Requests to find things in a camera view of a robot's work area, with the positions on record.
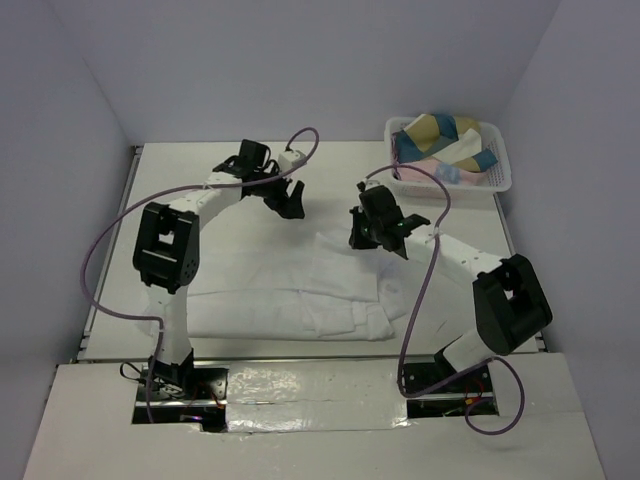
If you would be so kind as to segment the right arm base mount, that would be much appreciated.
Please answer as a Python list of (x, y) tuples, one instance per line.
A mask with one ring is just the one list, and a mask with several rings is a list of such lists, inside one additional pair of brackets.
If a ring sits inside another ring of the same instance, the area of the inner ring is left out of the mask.
[[(444, 381), (453, 374), (435, 360), (410, 361), (403, 367), (403, 387), (408, 394), (416, 394)], [(463, 417), (468, 406), (485, 400), (471, 411), (471, 416), (498, 414), (493, 383), (487, 365), (452, 380), (438, 390), (406, 399), (409, 419)]]

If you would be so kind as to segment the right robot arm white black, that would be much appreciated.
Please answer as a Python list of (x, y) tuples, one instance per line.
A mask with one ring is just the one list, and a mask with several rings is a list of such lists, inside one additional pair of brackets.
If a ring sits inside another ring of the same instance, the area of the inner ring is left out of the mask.
[(401, 346), (397, 384), (413, 397), (404, 380), (410, 338), (431, 279), (440, 272), (471, 289), (475, 325), (434, 356), (437, 386), (456, 391), (476, 368), (505, 357), (536, 336), (553, 319), (550, 305), (529, 259), (520, 254), (502, 258), (472, 247), (440, 230), (418, 214), (403, 214), (391, 190), (361, 182), (359, 203), (350, 211), (349, 245), (354, 250), (383, 249), (427, 271), (410, 313)]

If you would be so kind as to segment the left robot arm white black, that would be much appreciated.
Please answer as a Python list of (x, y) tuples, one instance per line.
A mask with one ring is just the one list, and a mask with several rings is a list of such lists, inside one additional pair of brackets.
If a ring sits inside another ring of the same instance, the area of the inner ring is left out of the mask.
[(159, 318), (157, 345), (148, 361), (147, 399), (153, 383), (173, 398), (195, 388), (194, 353), (188, 334), (188, 288), (200, 266), (201, 230), (224, 210), (249, 196), (284, 219), (302, 219), (304, 183), (290, 174), (305, 165), (311, 153), (287, 146), (278, 158), (269, 147), (241, 142), (239, 153), (212, 169), (202, 187), (167, 203), (145, 205), (133, 254), (133, 266), (146, 287), (147, 314)]

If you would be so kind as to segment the white long sleeve shirt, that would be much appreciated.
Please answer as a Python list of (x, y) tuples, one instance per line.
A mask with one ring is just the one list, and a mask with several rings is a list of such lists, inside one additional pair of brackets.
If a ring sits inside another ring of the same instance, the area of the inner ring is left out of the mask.
[(353, 250), (345, 228), (290, 252), (202, 257), (187, 294), (192, 338), (385, 341), (406, 312), (396, 258)]

